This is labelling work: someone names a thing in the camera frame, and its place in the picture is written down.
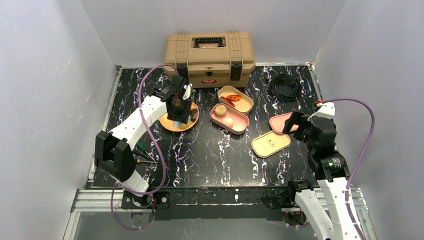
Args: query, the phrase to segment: pink tray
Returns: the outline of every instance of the pink tray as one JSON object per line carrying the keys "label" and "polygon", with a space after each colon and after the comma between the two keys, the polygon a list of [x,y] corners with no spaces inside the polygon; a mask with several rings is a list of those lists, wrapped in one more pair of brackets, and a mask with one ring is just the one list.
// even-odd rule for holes
{"label": "pink tray", "polygon": [[[217,116],[215,114],[215,108],[219,105],[223,105],[226,107],[226,114],[224,116]],[[232,118],[232,127],[229,127],[222,122],[224,118]],[[248,116],[222,103],[218,103],[212,108],[212,110],[210,111],[210,119],[212,120],[212,122],[237,135],[244,133],[249,125]]]}
{"label": "pink tray", "polygon": [[[284,126],[286,125],[286,120],[290,118],[292,112],[284,113],[278,116],[273,116],[269,119],[269,125],[274,132],[277,134],[283,134]],[[298,125],[293,125],[291,127],[290,132],[296,131],[298,129]]]}

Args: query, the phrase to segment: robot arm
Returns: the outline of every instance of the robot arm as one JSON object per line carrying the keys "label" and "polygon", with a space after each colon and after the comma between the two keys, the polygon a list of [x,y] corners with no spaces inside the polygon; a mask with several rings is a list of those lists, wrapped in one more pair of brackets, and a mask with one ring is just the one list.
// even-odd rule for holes
{"label": "robot arm", "polygon": [[[191,113],[192,91],[189,81],[177,75],[169,84],[149,89],[148,96],[141,104],[147,125],[150,127],[166,113],[175,126],[186,124]],[[100,131],[95,139],[94,151],[94,164],[97,168],[119,181],[125,188],[142,193],[146,192],[149,184],[136,171],[133,151],[145,132],[140,108],[137,108],[111,131]]]}
{"label": "robot arm", "polygon": [[335,114],[334,104],[332,102],[319,103],[318,107],[321,108],[312,115],[294,112],[286,120],[282,132],[288,134],[293,125],[299,126],[293,136],[306,145],[309,166],[315,173],[318,185],[328,204],[331,226],[323,215],[323,213],[325,214],[324,209],[320,204],[317,205],[317,198],[312,193],[313,191],[294,188],[293,183],[290,182],[288,186],[295,193],[292,197],[293,200],[310,219],[318,239],[359,239],[358,232],[346,209],[346,204],[350,204],[356,222],[359,224],[352,199],[350,198],[348,202],[345,200],[350,172],[345,158],[335,149],[336,125],[332,119]]}

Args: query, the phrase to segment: round bun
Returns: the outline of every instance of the round bun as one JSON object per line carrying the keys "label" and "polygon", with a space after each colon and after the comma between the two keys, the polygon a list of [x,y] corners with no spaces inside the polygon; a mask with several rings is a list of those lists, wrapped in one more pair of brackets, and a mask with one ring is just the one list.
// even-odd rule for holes
{"label": "round bun", "polygon": [[224,105],[215,107],[215,114],[219,117],[224,116],[227,113],[227,108]]}
{"label": "round bun", "polygon": [[225,125],[227,125],[230,128],[232,128],[233,127],[233,124],[234,124],[233,119],[231,117],[225,117],[222,120],[222,123],[225,124]]}

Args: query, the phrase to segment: marble pattern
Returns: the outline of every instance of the marble pattern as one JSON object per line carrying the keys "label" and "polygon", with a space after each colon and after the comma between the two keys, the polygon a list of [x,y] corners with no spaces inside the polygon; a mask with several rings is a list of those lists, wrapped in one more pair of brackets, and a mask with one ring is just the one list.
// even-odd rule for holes
{"label": "marble pattern", "polygon": [[[123,69],[111,109],[107,130],[122,123],[138,106],[138,85],[148,68]],[[302,95],[294,102],[276,100],[268,91],[268,82],[285,73],[300,78]],[[168,82],[158,69],[146,80],[144,89]],[[239,88],[254,101],[248,117],[250,124],[242,135],[234,135],[211,122],[209,113],[218,104],[218,88],[196,89],[193,100],[199,107],[199,120],[191,129],[170,132],[159,121],[151,127],[162,149],[167,168],[167,187],[258,187],[286,186],[291,179],[309,179],[316,183],[308,166],[307,151],[292,136],[289,147],[268,157],[259,158],[252,150],[252,140],[269,132],[269,119],[292,110],[312,114],[317,92],[307,66],[258,66],[250,75],[248,87]],[[147,134],[141,138],[149,154],[159,156]],[[162,179],[160,164],[138,164],[137,171],[151,186]],[[115,180],[96,169],[91,187],[112,187]]]}

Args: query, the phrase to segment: tray lid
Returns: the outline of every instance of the tray lid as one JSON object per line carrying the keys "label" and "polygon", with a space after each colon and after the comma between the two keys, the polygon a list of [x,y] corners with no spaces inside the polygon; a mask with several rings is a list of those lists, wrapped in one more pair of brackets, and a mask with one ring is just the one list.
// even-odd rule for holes
{"label": "tray lid", "polygon": [[287,134],[277,134],[274,131],[265,133],[252,141],[252,149],[260,158],[267,158],[290,145]]}
{"label": "tray lid", "polygon": [[[290,116],[292,116],[292,112],[273,116],[269,119],[269,125],[271,126],[272,130],[277,134],[283,134],[283,129],[286,125],[286,120],[289,119]],[[290,132],[296,131],[298,127],[298,125],[293,125],[290,129]]]}

